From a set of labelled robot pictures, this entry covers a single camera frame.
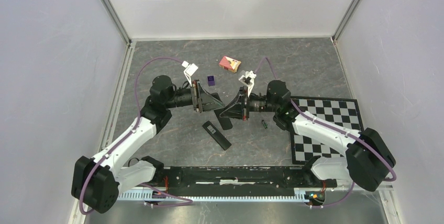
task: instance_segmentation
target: small purple cube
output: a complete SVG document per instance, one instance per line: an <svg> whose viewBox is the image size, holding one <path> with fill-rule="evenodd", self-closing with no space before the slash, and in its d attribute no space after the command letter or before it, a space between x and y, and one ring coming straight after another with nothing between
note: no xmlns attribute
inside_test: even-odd
<svg viewBox="0 0 444 224"><path fill-rule="evenodd" d="M208 76L208 86L214 86L216 83L214 82L214 76Z"/></svg>

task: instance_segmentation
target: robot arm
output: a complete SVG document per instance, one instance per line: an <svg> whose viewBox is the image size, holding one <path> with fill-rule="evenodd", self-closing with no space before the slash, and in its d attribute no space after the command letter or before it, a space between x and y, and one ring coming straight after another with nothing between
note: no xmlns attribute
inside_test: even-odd
<svg viewBox="0 0 444 224"><path fill-rule="evenodd" d="M274 112L273 120L282 130L307 136L335 149L343 157L313 157L304 167L313 180L353 180L368 191L375 191L388 175L389 170L368 148L355 138L374 149L390 167L396 161L381 136L373 129L360 132L347 129L309 112L298 111L291 103L291 93L285 82L274 80L268 84L267 94L249 94L248 88L239 89L236 98L220 113L220 118L247 120L250 112Z"/></svg>
<svg viewBox="0 0 444 224"><path fill-rule="evenodd" d="M140 111L140 118L136 118L104 150L90 159L82 156L77 160L71 195L80 199L82 188L88 176L91 176L86 184L83 202L102 214L113 206L119 194L151 181L156 168L163 165L160 162L146 157L130 167L123 165L144 143L165 127L172 116L170 108L191 105L200 113L224 107L218 95L204 90L199 80L191 81L190 88L177 89L168 76L156 77L150 88L150 96Z"/></svg>

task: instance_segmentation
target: white wall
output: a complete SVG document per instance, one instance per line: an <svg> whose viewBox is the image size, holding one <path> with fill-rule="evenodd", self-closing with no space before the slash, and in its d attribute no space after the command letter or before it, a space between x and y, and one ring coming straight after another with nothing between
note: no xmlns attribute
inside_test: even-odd
<svg viewBox="0 0 444 224"><path fill-rule="evenodd" d="M111 0L133 38L331 36L351 0Z"/></svg>
<svg viewBox="0 0 444 224"><path fill-rule="evenodd" d="M444 0L362 0L339 38L364 124L397 165L406 223L442 223Z"/></svg>
<svg viewBox="0 0 444 224"><path fill-rule="evenodd" d="M125 44L100 0L0 0L0 223L66 223Z"/></svg>

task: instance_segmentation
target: checkerboard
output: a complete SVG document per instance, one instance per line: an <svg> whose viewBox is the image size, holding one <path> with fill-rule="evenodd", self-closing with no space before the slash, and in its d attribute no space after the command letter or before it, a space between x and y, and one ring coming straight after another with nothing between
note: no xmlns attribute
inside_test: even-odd
<svg viewBox="0 0 444 224"><path fill-rule="evenodd" d="M350 129L363 129L358 102L354 99L296 96L292 96L292 99L303 111L309 111L318 118ZM304 165L317 155L327 158L341 157L336 150L309 137L290 133L290 141L293 147L293 164Z"/></svg>

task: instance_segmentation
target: white clip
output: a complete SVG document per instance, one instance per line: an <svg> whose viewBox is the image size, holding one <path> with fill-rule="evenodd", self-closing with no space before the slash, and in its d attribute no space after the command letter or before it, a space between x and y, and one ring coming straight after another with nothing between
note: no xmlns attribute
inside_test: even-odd
<svg viewBox="0 0 444 224"><path fill-rule="evenodd" d="M199 69L196 64L189 64L187 61L183 61L182 66L185 67L185 70L183 71L183 74L185 74L186 79L192 85L191 83L191 76L194 74L194 72Z"/></svg>
<svg viewBox="0 0 444 224"><path fill-rule="evenodd" d="M245 74L241 75L239 78L239 81L244 84L248 88L247 96L250 96L251 91L254 87L254 78L256 77L256 74L253 71L246 71ZM244 80L247 78L250 78L248 83L246 83Z"/></svg>

